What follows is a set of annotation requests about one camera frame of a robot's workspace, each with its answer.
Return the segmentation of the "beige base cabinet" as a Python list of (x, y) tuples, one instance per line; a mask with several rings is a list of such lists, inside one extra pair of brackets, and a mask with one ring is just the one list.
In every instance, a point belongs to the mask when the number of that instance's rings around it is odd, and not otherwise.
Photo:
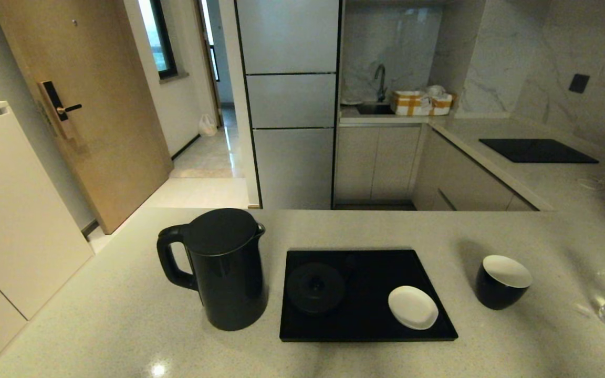
[(418, 211), (537, 210), (434, 129), (423, 141), (411, 200)]
[(349, 124), (338, 131), (337, 204), (410, 203), (419, 124)]

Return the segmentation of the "black cup white inside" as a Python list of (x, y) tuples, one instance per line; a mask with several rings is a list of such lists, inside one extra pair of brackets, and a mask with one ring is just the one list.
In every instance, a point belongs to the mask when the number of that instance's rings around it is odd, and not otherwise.
[(475, 278), (475, 293), (481, 304), (502, 310), (515, 304), (533, 284), (530, 270), (506, 256), (485, 256)]

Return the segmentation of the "dark kitchen faucet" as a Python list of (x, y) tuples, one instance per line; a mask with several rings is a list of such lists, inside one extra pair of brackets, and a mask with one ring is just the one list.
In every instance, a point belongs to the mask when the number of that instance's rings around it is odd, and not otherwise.
[(380, 63), (377, 66), (377, 69), (374, 73), (374, 80), (379, 82), (379, 86), (377, 88), (377, 103), (382, 103), (386, 98), (387, 87), (385, 86), (385, 66)]

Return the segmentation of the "black induction cooktop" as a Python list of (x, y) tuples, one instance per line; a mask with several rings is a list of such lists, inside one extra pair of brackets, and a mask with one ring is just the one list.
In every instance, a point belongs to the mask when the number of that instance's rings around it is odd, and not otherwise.
[(513, 163), (598, 164), (599, 161), (554, 139), (479, 139)]

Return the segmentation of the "black rectangular tray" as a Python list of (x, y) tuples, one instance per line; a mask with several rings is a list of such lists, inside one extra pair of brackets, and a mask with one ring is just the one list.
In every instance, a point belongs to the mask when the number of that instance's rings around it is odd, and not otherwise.
[[(328, 264), (346, 282), (346, 295), (332, 312), (308, 316), (290, 303), (285, 290), (289, 273), (307, 263)], [(388, 306), (391, 290), (413, 286), (439, 307), (439, 318), (427, 330), (401, 325)], [(289, 250), (284, 270), (279, 339), (284, 342), (429, 342), (453, 341), (458, 333), (413, 249)]]

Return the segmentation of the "black wall socket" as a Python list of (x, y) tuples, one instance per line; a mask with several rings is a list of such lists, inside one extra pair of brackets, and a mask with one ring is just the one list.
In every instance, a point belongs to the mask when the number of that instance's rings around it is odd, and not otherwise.
[(576, 74), (574, 74), (574, 76), (569, 84), (568, 90), (573, 93), (578, 93), (578, 94), (585, 93), (585, 90), (588, 86), (589, 81), (590, 81), (590, 75), (576, 73)]

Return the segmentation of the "black electric kettle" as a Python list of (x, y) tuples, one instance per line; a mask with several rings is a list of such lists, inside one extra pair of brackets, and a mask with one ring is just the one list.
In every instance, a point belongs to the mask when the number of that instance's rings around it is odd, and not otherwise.
[(219, 208), (162, 229), (158, 257), (172, 284), (195, 290), (209, 323), (233, 332), (267, 306), (259, 239), (266, 228), (243, 209)]

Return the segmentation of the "black round kettle base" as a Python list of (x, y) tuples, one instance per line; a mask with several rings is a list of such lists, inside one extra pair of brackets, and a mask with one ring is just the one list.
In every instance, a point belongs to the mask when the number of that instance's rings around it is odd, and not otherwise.
[(346, 282), (338, 269), (312, 262), (289, 273), (285, 290), (295, 309), (308, 316), (321, 316), (341, 304), (346, 295)]

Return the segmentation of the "light wooden door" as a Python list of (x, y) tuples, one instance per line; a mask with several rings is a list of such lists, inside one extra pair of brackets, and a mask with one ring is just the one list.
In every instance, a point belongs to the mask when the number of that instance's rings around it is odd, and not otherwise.
[[(168, 179), (171, 156), (124, 0), (0, 0), (0, 25), (54, 140), (105, 234)], [(77, 138), (59, 136), (50, 80)]]

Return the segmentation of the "steel kitchen sink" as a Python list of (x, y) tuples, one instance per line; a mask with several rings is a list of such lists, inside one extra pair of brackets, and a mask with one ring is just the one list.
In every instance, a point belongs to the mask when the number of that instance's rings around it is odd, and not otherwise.
[(363, 103), (356, 106), (361, 115), (395, 115), (388, 103)]

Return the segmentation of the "small white saucer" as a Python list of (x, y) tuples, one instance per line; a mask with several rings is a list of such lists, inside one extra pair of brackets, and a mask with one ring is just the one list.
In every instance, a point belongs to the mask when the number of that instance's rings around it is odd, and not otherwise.
[(413, 286), (400, 286), (391, 290), (388, 306), (401, 325), (413, 330), (431, 328), (440, 315), (439, 307), (432, 297)]

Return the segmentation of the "cardboard box yellow tape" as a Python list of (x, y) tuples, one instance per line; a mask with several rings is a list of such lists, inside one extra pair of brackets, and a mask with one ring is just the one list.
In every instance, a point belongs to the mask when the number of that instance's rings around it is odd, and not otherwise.
[(448, 115), (451, 111), (455, 95), (444, 92), (437, 95), (429, 94), (428, 98), (431, 105), (428, 115), (430, 117), (442, 117)]

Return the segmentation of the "dark framed window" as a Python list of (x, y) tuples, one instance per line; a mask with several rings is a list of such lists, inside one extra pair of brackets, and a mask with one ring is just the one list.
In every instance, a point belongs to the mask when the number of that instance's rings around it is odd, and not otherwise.
[(162, 0), (137, 0), (159, 79), (178, 74)]

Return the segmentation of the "yellow striped white box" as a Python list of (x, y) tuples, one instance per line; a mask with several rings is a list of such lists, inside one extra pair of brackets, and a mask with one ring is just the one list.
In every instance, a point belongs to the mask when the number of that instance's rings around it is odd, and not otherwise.
[(428, 116), (433, 109), (430, 96), (422, 91), (394, 91), (390, 105), (394, 114), (404, 117)]

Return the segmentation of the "tall grey refrigerator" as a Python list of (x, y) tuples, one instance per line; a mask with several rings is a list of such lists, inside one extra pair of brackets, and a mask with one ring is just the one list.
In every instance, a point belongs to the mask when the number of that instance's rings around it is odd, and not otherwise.
[(341, 0), (235, 0), (264, 209), (331, 208)]

